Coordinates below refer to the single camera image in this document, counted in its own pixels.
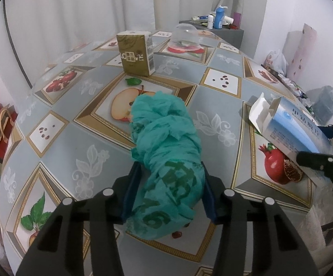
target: cardboard box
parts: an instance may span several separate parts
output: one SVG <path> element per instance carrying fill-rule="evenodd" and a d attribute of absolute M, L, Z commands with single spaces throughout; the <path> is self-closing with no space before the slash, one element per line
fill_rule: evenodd
<path fill-rule="evenodd" d="M 250 121 L 268 141 L 296 163 L 298 152 L 333 155 L 333 146 L 312 120 L 286 98 L 269 104 L 263 96 L 250 109 Z M 318 187 L 330 183 L 322 171 L 300 166 Z"/>
<path fill-rule="evenodd" d="M 151 32 L 124 31 L 117 34 L 117 40 L 126 73 L 150 76 L 155 72 Z"/>

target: plastic lid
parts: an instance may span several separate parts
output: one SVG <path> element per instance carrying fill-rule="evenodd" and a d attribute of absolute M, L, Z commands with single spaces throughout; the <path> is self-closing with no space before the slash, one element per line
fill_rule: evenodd
<path fill-rule="evenodd" d="M 168 47 L 179 51 L 196 51 L 201 49 L 196 27 L 191 24 L 178 24 L 171 34 Z"/>

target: teal cloth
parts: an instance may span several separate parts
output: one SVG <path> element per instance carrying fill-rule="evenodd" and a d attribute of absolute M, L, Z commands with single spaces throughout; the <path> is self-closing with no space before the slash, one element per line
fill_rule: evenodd
<path fill-rule="evenodd" d="M 176 96 L 138 96 L 131 117 L 136 144 L 132 157 L 151 175 L 137 194 L 126 228 L 142 239 L 157 239 L 194 218 L 192 208 L 205 184 L 201 141 L 184 102 Z"/>

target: red bag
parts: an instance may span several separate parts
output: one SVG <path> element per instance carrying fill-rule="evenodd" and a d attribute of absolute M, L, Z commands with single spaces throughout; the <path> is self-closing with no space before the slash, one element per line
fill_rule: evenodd
<path fill-rule="evenodd" d="M 7 112 L 8 114 L 8 122 L 3 130 L 2 126 L 2 119 L 4 116 L 4 112 Z M 7 150 L 7 145 L 8 145 L 8 138 L 12 133 L 12 129 L 14 127 L 14 122 L 17 119 L 17 113 L 14 111 L 12 115 L 9 113 L 8 109 L 3 110 L 0 113 L 0 132 L 2 133 L 2 138 L 0 139 L 0 159 L 3 161 L 5 152 Z"/>

